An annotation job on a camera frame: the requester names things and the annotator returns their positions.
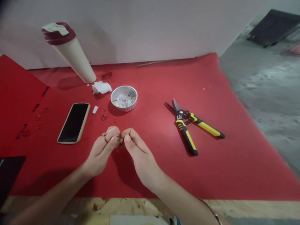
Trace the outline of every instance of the scissors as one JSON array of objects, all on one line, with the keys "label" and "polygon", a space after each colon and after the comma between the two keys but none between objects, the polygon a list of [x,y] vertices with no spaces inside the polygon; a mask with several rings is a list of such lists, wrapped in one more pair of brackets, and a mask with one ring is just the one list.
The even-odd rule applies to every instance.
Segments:
[{"label": "scissors", "polygon": [[198,151],[195,147],[195,144],[190,136],[190,133],[188,132],[186,124],[183,122],[182,116],[187,117],[189,120],[191,120],[193,123],[197,124],[198,126],[202,127],[204,130],[215,136],[216,138],[223,139],[225,138],[225,135],[221,133],[220,131],[216,130],[215,128],[211,127],[207,123],[205,123],[203,120],[199,119],[194,113],[187,111],[184,111],[180,108],[178,103],[175,99],[173,99],[173,103],[175,108],[170,106],[168,103],[166,103],[175,113],[177,116],[176,124],[178,125],[179,129],[181,130],[187,149],[193,156],[198,155]]}]

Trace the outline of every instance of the red mat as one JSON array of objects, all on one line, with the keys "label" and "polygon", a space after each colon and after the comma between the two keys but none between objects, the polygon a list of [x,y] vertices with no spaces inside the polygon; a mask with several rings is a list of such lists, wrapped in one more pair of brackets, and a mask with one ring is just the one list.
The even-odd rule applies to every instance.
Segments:
[{"label": "red mat", "polygon": [[[11,156],[27,159],[11,195],[41,195],[78,167],[96,140],[111,125],[120,130],[133,127],[144,139],[162,170],[191,194],[204,199],[295,200],[300,184],[284,160],[248,115],[221,71],[218,57],[162,62],[144,67],[118,64],[93,67],[98,79],[111,71],[107,81],[114,90],[121,85],[138,91],[136,108],[129,113],[114,109],[110,93],[93,95],[71,68],[36,70],[32,73],[50,86]],[[175,115],[164,105],[175,98],[184,110],[193,112],[226,135],[216,140],[190,124],[189,132],[199,155],[185,150]],[[82,139],[61,145],[57,137],[73,103],[89,102]],[[114,150],[104,172],[88,182],[80,197],[155,198],[139,181],[126,149]]]},{"label": "red mat", "polygon": [[6,55],[0,56],[0,157],[7,156],[47,85]]}]

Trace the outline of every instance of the hand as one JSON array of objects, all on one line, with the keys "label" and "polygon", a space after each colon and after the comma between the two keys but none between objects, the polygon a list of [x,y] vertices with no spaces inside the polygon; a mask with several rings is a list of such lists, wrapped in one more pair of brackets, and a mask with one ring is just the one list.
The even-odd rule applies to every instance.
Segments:
[{"label": "hand", "polygon": [[141,182],[155,193],[165,182],[165,173],[159,168],[151,151],[133,128],[124,130],[121,137],[133,159],[135,170]]},{"label": "hand", "polygon": [[97,138],[89,157],[82,165],[87,176],[94,177],[103,172],[110,154],[120,143],[119,136],[119,128],[112,126],[107,129],[105,136]]}]

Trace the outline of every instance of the crumpled tissue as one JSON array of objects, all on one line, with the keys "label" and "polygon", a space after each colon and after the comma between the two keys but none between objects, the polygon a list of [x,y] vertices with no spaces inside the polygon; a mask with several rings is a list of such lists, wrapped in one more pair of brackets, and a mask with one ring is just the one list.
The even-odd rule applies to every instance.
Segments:
[{"label": "crumpled tissue", "polygon": [[92,85],[93,88],[93,94],[105,94],[108,91],[113,91],[112,87],[108,83],[103,83],[102,81],[95,82],[95,84]]}]

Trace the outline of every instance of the finger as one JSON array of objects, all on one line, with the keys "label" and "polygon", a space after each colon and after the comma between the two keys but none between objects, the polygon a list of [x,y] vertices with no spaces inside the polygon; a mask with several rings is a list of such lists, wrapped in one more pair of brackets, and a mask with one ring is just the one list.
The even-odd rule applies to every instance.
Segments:
[{"label": "finger", "polygon": [[121,133],[121,137],[124,139],[125,135],[128,134],[131,138],[131,140],[145,153],[149,152],[149,148],[147,147],[147,145],[145,144],[145,142],[140,138],[140,136],[138,135],[138,133],[133,129],[133,128],[129,128],[124,130]]},{"label": "finger", "polygon": [[119,131],[119,128],[116,127],[116,126],[111,126],[111,127],[107,128],[106,133],[109,133],[109,132],[111,132],[112,130],[117,130],[117,131]]},{"label": "finger", "polygon": [[105,160],[108,160],[110,154],[116,148],[116,146],[118,146],[118,144],[119,144],[118,137],[113,136],[108,141],[108,143],[106,144],[106,146],[104,147],[103,151],[101,152],[101,154],[99,156],[103,157]]},{"label": "finger", "polygon": [[112,130],[111,132],[107,133],[105,136],[98,137],[101,138],[102,141],[98,144],[97,152],[95,153],[95,155],[99,155],[103,151],[104,147],[113,136],[118,136],[117,130]]},{"label": "finger", "polygon": [[142,152],[141,149],[132,141],[128,134],[126,134],[124,137],[124,144],[132,158]]}]

